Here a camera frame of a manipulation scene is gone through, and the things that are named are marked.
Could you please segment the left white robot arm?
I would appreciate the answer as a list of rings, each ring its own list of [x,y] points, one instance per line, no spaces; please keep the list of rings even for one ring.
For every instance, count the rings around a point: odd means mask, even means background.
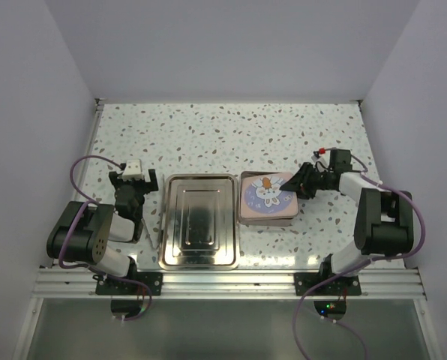
[[[48,257],[63,269],[85,267],[113,276],[113,286],[122,294],[134,293],[140,277],[135,260],[110,247],[109,242],[137,243],[146,228],[143,220],[145,196],[159,190],[154,169],[143,174],[111,172],[113,204],[92,200],[67,204],[47,242]]]

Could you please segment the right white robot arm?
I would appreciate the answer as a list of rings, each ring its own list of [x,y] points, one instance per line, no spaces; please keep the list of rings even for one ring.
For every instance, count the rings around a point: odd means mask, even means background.
[[[368,168],[350,150],[321,148],[313,162],[305,162],[280,186],[300,200],[313,199],[318,191],[337,191],[357,206],[353,240],[343,250],[329,254],[319,266],[317,284],[326,294],[344,286],[344,277],[358,274],[378,259],[393,260],[414,246],[411,195],[385,189],[369,179]]]

